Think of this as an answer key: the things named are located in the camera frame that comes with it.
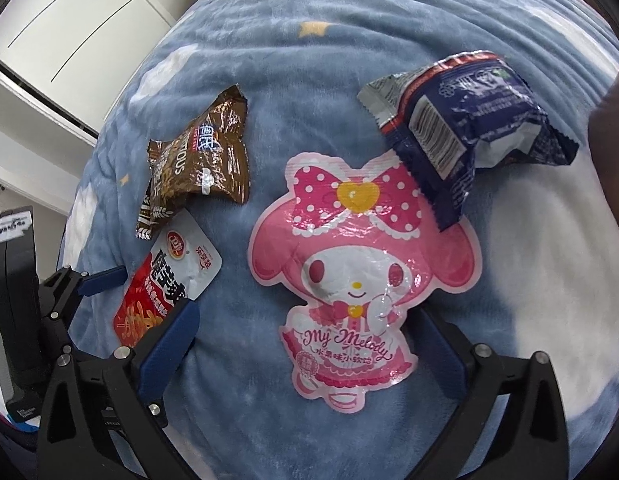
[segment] red snack package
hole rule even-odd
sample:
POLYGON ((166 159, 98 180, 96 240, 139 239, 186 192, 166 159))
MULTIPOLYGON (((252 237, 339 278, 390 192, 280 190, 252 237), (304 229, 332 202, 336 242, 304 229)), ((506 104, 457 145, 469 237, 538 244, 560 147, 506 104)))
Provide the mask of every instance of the red snack package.
POLYGON ((214 279, 222 260, 198 223, 183 209, 158 236, 129 284, 113 329, 135 346, 159 325, 179 298, 195 300, 214 279))

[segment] white cloud pattern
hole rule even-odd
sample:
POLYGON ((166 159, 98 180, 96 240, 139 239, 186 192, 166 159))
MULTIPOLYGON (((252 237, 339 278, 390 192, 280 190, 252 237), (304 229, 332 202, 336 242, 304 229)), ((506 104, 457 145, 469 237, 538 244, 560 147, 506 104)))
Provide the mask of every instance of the white cloud pattern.
POLYGON ((174 50, 166 59, 145 72, 138 90, 129 101, 135 103, 156 95, 183 69, 190 57, 197 51, 198 45, 196 44, 182 46, 174 50))
POLYGON ((518 355, 550 355, 568 418, 619 380, 619 228, 592 160, 512 168, 494 196, 489 273, 518 355))
POLYGON ((561 16, 557 12, 545 7, 525 7, 525 10, 540 18, 554 30, 560 32, 593 64, 605 72, 609 77, 615 78, 619 72, 619 62, 607 52, 598 41, 587 34, 576 23, 561 16))
POLYGON ((65 250, 63 250, 63 266, 73 269, 78 264, 78 258, 84 249, 92 231, 92 222, 96 213, 98 198, 92 184, 79 189, 65 228, 65 250))

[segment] printed logo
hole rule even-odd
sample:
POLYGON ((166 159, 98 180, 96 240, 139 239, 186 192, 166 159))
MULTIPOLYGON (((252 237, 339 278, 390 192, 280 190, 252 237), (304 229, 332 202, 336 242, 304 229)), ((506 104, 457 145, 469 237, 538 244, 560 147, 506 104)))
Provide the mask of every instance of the printed logo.
POLYGON ((209 124, 201 124, 196 130, 196 150, 198 152, 215 152, 221 150, 222 146, 218 142, 218 134, 209 124))
POLYGON ((167 250, 174 260, 181 260, 185 254, 185 241, 176 231, 167 233, 167 250))
POLYGON ((211 268, 211 257, 202 247, 196 248, 196 254, 198 254, 198 263, 201 269, 211 268))
POLYGON ((22 416, 22 418, 29 418, 34 413, 36 413, 36 408, 28 408, 26 410, 16 410, 18 415, 22 416))

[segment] brown snack package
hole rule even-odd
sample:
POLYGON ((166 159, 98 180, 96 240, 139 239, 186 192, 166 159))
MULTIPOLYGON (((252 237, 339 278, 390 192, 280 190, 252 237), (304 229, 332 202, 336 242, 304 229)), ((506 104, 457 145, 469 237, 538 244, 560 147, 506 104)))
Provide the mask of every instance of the brown snack package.
POLYGON ((191 194, 249 198, 249 167, 243 143, 247 99, 234 85, 222 92, 171 142, 150 140, 151 179, 140 207, 136 236, 151 237, 191 194))

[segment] white wardrobe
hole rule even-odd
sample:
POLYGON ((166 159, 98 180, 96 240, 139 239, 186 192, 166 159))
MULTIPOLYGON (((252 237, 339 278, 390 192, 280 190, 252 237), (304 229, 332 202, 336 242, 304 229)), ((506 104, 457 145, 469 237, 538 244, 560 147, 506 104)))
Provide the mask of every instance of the white wardrobe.
POLYGON ((0 61, 100 131, 147 54, 194 0, 11 0, 0 61))

